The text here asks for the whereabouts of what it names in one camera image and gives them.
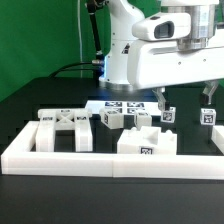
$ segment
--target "black table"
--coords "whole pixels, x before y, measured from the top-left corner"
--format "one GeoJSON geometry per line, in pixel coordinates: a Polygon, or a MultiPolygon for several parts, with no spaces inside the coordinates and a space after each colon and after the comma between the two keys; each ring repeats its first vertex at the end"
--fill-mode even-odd
{"type": "MultiPolygon", "coordinates": [[[[177,108],[174,124],[153,117],[153,126],[178,134],[178,154],[222,156],[200,125],[201,84],[166,88],[177,108]]],[[[224,124],[224,89],[211,108],[224,124]]],[[[120,93],[98,88],[93,79],[38,78],[0,103],[0,152],[41,108],[83,108],[87,100],[155,101],[150,90],[120,93]]],[[[116,153],[122,130],[110,132],[94,115],[94,152],[116,153]],[[104,141],[101,135],[107,136],[104,141]]],[[[133,126],[125,117],[125,128],[133,126]]],[[[224,181],[142,178],[0,176],[2,223],[223,223],[224,181]]]]}

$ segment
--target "black and white sticker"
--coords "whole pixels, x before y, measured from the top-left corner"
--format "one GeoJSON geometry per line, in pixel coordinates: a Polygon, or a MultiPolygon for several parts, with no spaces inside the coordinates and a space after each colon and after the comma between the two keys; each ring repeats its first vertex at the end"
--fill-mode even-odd
{"type": "Polygon", "coordinates": [[[77,117],[77,120],[82,120],[82,121],[84,121],[84,120],[87,120],[87,117],[85,117],[85,116],[77,117]]]}
{"type": "Polygon", "coordinates": [[[144,103],[138,103],[138,102],[128,102],[127,107],[136,107],[136,108],[143,108],[144,103]]]}
{"type": "Polygon", "coordinates": [[[205,124],[212,124],[214,120],[213,115],[204,115],[204,123],[205,124]]]}
{"type": "Polygon", "coordinates": [[[65,109],[65,110],[61,110],[61,113],[70,113],[71,110],[65,109]]]}
{"type": "Polygon", "coordinates": [[[152,148],[149,148],[149,147],[141,147],[140,148],[140,153],[141,154],[146,154],[146,155],[152,155],[152,148]]]}
{"type": "Polygon", "coordinates": [[[105,107],[122,107],[122,102],[108,101],[108,102],[105,102],[105,107]]]}
{"type": "Polygon", "coordinates": [[[53,117],[43,117],[43,121],[53,121],[53,117]]]}
{"type": "Polygon", "coordinates": [[[163,113],[163,120],[164,121],[172,121],[173,114],[170,112],[164,112],[163,113]]]}
{"type": "Polygon", "coordinates": [[[105,124],[108,124],[108,116],[106,114],[104,115],[104,122],[105,124]]]}

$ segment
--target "green backdrop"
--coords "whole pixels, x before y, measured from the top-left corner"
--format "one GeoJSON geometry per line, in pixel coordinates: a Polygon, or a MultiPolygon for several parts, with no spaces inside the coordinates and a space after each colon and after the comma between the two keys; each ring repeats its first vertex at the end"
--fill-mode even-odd
{"type": "MultiPolygon", "coordinates": [[[[81,0],[83,60],[95,57],[85,0],[81,0]]],[[[145,16],[159,10],[156,0],[130,0],[145,16]]],[[[110,46],[107,7],[98,11],[104,52],[110,46]]],[[[0,101],[36,77],[80,61],[77,0],[0,0],[0,101]]]]}

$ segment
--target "small white cube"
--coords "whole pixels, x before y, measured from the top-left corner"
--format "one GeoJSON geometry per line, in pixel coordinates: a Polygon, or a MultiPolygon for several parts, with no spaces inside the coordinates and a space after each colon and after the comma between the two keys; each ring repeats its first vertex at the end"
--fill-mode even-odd
{"type": "Polygon", "coordinates": [[[201,108],[200,121],[202,125],[215,125],[216,111],[214,109],[201,108]]]}
{"type": "Polygon", "coordinates": [[[146,110],[136,110],[134,114],[134,123],[138,130],[140,130],[142,126],[151,127],[152,116],[146,110]]]}
{"type": "Polygon", "coordinates": [[[174,123],[176,116],[176,107],[170,107],[170,110],[161,112],[161,122],[174,123]]]}
{"type": "Polygon", "coordinates": [[[101,122],[110,129],[124,127],[124,114],[113,108],[103,108],[100,110],[101,122]]]}

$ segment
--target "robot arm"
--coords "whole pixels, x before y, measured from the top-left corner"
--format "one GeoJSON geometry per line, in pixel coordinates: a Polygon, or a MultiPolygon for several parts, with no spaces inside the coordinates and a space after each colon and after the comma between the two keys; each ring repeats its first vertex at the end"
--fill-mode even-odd
{"type": "Polygon", "coordinates": [[[224,30],[216,29],[218,0],[163,0],[161,13],[133,26],[128,81],[137,89],[155,88],[165,109],[165,86],[206,82],[202,102],[211,103],[224,78],[224,30]]]}
{"type": "MultiPolygon", "coordinates": [[[[111,20],[111,48],[105,56],[104,74],[99,78],[100,86],[116,90],[131,90],[132,86],[127,80],[127,60],[129,47],[137,38],[132,35],[132,26],[144,19],[144,14],[128,3],[127,0],[89,0],[87,5],[93,17],[97,9],[107,5],[111,20]]],[[[91,18],[94,39],[98,54],[102,53],[95,18],[91,18]]]]}

